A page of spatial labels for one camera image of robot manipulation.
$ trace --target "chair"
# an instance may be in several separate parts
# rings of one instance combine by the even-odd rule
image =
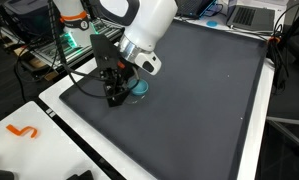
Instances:
[[[289,73],[285,91],[281,95],[271,96],[267,122],[295,143],[299,149],[299,138],[282,125],[282,123],[299,125],[299,66],[290,64]]]

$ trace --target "laptop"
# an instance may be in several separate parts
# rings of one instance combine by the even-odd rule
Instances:
[[[200,18],[216,0],[176,0],[178,12],[176,16]]]
[[[275,11],[264,8],[237,5],[237,0],[229,0],[227,25],[249,31],[268,31],[274,28]]]

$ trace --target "white table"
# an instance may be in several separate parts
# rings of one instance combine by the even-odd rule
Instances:
[[[276,11],[278,17],[285,11],[285,6],[270,5],[259,1],[242,1],[239,4],[245,4],[256,7],[266,7]],[[189,21],[193,24],[207,26],[209,20],[217,21],[217,29],[229,30],[225,25],[226,18],[222,15],[217,15],[210,18],[202,18],[201,20]],[[95,60],[92,59],[78,69],[81,72],[91,72],[96,68]],[[238,173],[239,180],[252,180],[255,177],[258,156],[260,152],[261,140],[266,120],[266,114],[269,104],[269,97],[273,81],[274,71],[271,61],[266,59],[259,85],[254,101],[254,106],[250,118],[245,147],[242,154],[240,168]],[[75,76],[76,80],[81,79],[80,76]],[[40,94],[40,99],[44,101],[55,113],[57,113],[69,126],[71,126],[86,142],[88,142],[101,156],[103,156],[117,171],[119,171],[127,179],[155,179],[146,170],[140,167],[114,144],[107,140],[102,134],[91,127],[83,119],[81,119],[70,108],[63,104],[58,98],[59,95],[67,90],[73,83],[69,77],[65,77],[51,88]]]
[[[6,129],[32,126],[38,130],[16,136]],[[20,180],[65,180],[90,170],[94,179],[107,175],[45,114],[29,102],[0,121],[0,170],[11,171]]]

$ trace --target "office chair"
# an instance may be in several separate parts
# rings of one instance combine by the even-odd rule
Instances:
[[[281,124],[299,125],[299,66],[289,64],[289,73],[285,91],[271,96],[267,122],[295,143],[299,150],[299,138]]]

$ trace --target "black mat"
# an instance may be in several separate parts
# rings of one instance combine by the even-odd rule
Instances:
[[[109,108],[75,87],[60,98],[158,179],[235,179],[265,49],[175,21],[156,47],[162,70],[141,74],[149,92],[140,103]],[[103,94],[101,83],[80,84]]]

